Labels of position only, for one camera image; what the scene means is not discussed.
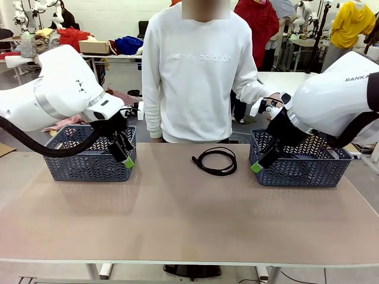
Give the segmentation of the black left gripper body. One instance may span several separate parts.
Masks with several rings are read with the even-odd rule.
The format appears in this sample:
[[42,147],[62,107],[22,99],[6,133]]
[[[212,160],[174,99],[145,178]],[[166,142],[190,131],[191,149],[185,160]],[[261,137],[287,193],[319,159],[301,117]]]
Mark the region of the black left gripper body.
[[110,119],[102,122],[102,136],[110,141],[121,141],[127,136],[128,121],[123,114],[115,114]]

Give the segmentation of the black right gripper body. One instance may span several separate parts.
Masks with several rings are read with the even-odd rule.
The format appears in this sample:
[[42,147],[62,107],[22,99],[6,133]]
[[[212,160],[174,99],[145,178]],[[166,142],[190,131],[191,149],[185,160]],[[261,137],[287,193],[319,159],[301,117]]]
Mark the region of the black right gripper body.
[[272,137],[271,142],[265,148],[266,153],[277,147],[283,149],[285,146],[298,146],[310,136],[293,125],[285,108],[282,108],[274,118],[271,118],[271,122],[265,131]]

